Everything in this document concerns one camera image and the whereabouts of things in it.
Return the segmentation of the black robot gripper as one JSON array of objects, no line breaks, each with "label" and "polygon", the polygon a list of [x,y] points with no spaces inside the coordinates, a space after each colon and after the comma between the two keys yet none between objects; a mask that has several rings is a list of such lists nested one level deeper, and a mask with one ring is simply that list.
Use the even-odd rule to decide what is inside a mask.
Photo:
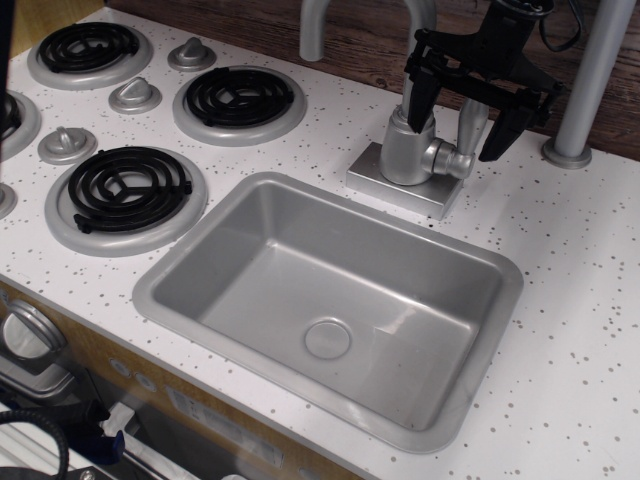
[{"label": "black robot gripper", "polygon": [[535,22],[489,14],[473,34],[415,32],[405,71],[413,83],[408,124],[421,133],[443,89],[499,110],[479,160],[499,159],[566,91],[523,53]]}]

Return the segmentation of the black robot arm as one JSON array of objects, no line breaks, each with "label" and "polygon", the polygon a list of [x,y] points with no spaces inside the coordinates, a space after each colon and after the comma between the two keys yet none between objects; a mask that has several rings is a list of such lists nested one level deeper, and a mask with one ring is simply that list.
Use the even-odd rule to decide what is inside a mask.
[{"label": "black robot arm", "polygon": [[525,130],[545,125],[565,87],[529,61],[523,48],[553,7],[552,1],[492,1],[475,33],[416,31],[405,67],[413,83],[410,128],[422,132],[442,89],[499,111],[482,162],[497,160]]}]

